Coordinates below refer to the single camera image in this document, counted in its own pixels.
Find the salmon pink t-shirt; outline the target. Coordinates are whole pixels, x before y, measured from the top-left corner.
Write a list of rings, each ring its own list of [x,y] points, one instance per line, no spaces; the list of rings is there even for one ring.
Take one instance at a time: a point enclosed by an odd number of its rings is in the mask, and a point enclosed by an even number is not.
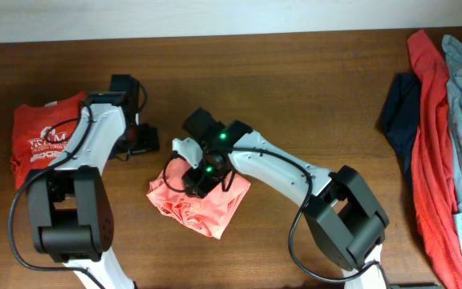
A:
[[[147,197],[164,216],[206,237],[219,239],[249,191],[250,182],[230,173],[225,179],[232,183],[229,191],[218,185],[204,198],[189,197],[176,191],[189,168],[186,161],[173,160],[156,180],[149,182]]]

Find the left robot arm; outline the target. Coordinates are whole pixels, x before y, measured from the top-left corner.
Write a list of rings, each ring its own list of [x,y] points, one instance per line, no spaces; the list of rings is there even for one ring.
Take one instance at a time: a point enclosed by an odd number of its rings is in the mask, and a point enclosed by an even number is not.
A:
[[[86,288],[134,288],[111,248],[115,229],[102,180],[107,161],[159,149],[156,128],[140,121],[144,86],[113,75],[106,92],[81,103],[66,148],[23,186],[34,248],[72,271]]]

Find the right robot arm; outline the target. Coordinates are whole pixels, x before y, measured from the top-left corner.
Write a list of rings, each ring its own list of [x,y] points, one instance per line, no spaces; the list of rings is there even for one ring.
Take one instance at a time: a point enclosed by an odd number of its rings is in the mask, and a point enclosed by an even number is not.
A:
[[[298,206],[288,236],[293,262],[324,283],[346,288],[387,288],[380,253],[389,225],[387,213],[363,177],[344,165],[338,171],[305,162],[268,142],[247,124],[225,125],[198,108],[183,123],[187,138],[172,150],[188,162],[182,193],[205,198],[216,187],[230,189],[236,175],[253,177]],[[305,220],[319,250],[343,272],[325,277],[302,264],[294,251],[298,223]]]

